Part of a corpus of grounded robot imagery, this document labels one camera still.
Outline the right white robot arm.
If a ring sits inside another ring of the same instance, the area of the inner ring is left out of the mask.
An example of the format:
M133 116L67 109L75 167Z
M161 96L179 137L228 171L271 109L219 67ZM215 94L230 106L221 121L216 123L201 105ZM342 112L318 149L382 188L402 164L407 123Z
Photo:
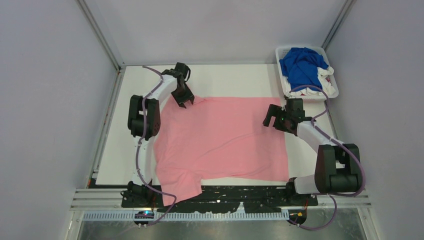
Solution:
M291 205L299 205L306 195L355 197L364 190L358 146L324 132L315 117L306 116L301 98L288 98L285 106L270 104L262 124L304 140L317 154L314 174L292 177L285 185L285 198Z

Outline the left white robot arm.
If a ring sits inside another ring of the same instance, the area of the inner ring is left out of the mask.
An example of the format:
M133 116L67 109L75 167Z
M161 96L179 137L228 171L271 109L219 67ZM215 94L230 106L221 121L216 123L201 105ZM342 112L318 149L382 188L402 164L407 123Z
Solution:
M135 143L135 170L127 189L121 192L123 208L152 207L156 195L172 198L170 208L177 197L153 187L153 146L155 137L161 129L161 104L172 96L180 108L186 102L194 103L195 96L187 85L191 69L182 62L162 72L148 67L159 76L156 86L144 95L133 95L129 101L127 128Z

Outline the pink t shirt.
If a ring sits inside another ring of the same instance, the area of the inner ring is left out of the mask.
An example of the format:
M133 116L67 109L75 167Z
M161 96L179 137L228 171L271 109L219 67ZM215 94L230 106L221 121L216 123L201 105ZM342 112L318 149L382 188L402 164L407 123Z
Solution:
M263 121L277 97L197 97L179 107L168 100L154 142L155 173L165 206L202 193L202 180L289 179L285 135Z

